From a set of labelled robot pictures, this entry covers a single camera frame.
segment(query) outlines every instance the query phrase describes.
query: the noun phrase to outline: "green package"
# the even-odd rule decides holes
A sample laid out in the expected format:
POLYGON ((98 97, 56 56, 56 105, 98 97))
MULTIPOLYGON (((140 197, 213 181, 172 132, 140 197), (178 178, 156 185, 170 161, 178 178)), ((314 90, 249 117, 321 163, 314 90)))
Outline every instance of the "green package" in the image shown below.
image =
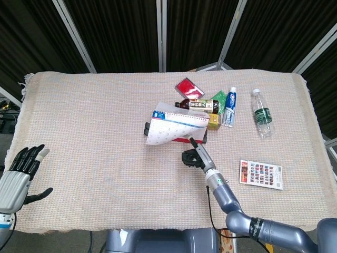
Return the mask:
POLYGON ((218 114, 222 115, 226 105, 226 94, 222 90, 220 90, 214 97, 212 97, 212 99, 219 101, 218 114))

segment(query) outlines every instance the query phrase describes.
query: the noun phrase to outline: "white tablecloth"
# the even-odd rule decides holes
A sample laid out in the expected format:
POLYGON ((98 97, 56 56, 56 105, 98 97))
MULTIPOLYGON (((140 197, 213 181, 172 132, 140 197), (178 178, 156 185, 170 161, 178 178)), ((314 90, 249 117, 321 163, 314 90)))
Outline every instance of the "white tablecloth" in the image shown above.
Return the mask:
MULTIPOLYGON (((205 98, 237 88, 234 128, 209 131, 205 147, 250 216, 313 229, 337 217, 337 187, 305 81, 291 73, 233 70, 188 73, 62 74, 42 72, 28 82, 9 168, 23 147, 45 144, 30 194, 53 187, 18 212, 17 230, 102 230, 210 227, 204 175, 186 167, 189 144, 145 144, 144 124, 159 101, 183 98, 174 86, 188 77, 205 98), (251 91, 265 96, 275 135, 262 140, 251 91), (279 164, 284 190, 239 184, 240 159, 279 164)), ((225 214, 212 197, 215 225, 225 214)))

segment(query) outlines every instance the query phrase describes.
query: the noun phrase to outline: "toothpaste tube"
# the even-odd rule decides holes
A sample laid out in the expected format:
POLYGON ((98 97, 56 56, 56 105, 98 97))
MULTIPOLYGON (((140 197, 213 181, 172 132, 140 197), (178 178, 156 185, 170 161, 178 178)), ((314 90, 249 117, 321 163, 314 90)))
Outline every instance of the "toothpaste tube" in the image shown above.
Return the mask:
POLYGON ((222 124, 225 127, 232 128, 234 124, 235 115, 235 104, 236 104, 236 88, 231 87, 230 92, 227 95, 225 112, 222 117, 222 124))

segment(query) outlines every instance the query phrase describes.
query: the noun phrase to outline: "calendar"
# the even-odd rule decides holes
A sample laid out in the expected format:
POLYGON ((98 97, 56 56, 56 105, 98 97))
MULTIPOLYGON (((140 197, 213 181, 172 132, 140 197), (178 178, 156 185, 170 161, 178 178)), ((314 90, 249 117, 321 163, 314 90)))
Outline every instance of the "calendar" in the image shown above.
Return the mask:
POLYGON ((209 115, 204 112, 160 103, 153 111, 146 144, 160 145, 176 139, 186 140, 184 135, 187 134, 200 142, 205 135, 209 119, 209 115))

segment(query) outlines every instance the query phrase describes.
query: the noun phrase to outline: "red card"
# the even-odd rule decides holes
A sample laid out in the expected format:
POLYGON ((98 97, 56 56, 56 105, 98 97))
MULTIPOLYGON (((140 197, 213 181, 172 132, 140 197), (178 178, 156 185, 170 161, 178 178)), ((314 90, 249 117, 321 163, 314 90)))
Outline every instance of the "red card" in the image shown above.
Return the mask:
POLYGON ((187 99, 199 99, 204 95, 204 92, 188 78, 182 80, 175 89, 187 99))

